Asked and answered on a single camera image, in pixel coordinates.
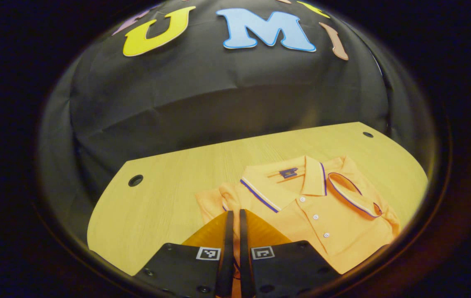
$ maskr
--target table surface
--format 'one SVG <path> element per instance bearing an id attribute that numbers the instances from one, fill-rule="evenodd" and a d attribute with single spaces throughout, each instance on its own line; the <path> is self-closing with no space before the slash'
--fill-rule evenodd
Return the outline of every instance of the table surface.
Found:
<path id="1" fill-rule="evenodd" d="M 245 166 L 302 155 L 319 161 L 348 155 L 395 209 L 402 228 L 427 189 L 427 176 L 412 155 L 359 122 L 239 139 L 126 162 L 94 208 L 88 246 L 135 275 L 164 243 L 180 244 L 203 226 L 195 193 L 237 183 Z M 128 186 L 138 174 L 143 181 Z"/>

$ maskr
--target orange polo shirt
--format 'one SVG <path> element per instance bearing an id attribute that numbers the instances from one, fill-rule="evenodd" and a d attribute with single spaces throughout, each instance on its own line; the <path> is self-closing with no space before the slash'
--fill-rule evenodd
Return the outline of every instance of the orange polo shirt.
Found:
<path id="1" fill-rule="evenodd" d="M 239 210 L 252 211 L 291 241 L 307 240 L 340 274 L 400 232 L 392 207 L 350 158 L 319 162 L 309 156 L 247 166 L 239 183 L 196 194 L 204 223 L 234 211 L 239 261 Z"/>

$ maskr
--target blue letter m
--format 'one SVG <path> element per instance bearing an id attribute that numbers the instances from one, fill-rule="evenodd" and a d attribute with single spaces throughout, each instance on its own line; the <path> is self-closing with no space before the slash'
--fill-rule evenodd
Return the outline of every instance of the blue letter m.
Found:
<path id="1" fill-rule="evenodd" d="M 248 36 L 248 29 L 270 47 L 276 43 L 281 30 L 284 36 L 281 43 L 284 47 L 308 52 L 317 50 L 305 36 L 300 24 L 298 24 L 299 18 L 295 15 L 275 11 L 265 21 L 244 8 L 228 8 L 217 11 L 217 14 L 224 16 L 228 23 L 230 38 L 223 43 L 227 49 L 255 47 L 258 41 Z"/>

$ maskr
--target shirt label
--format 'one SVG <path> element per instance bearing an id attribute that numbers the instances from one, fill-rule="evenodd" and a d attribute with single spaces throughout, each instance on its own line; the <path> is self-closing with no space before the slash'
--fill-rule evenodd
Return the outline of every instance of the shirt label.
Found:
<path id="1" fill-rule="evenodd" d="M 279 174 L 283 176 L 283 179 L 287 179 L 298 175 L 296 174 L 296 170 L 298 170 L 298 168 L 288 168 L 287 170 L 280 171 Z"/>

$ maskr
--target letter u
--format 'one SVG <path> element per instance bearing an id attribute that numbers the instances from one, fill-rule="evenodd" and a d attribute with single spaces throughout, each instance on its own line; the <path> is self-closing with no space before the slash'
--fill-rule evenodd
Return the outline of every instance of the letter u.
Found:
<path id="1" fill-rule="evenodd" d="M 149 26 L 154 24 L 156 19 L 129 31 L 125 35 L 127 39 L 123 45 L 123 54 L 127 57 L 138 56 L 175 39 L 188 27 L 188 15 L 193 9 L 195 9 L 195 6 L 181 8 L 180 10 L 166 14 L 166 17 L 171 17 L 168 30 L 153 38 L 146 38 L 145 36 L 147 35 Z"/>

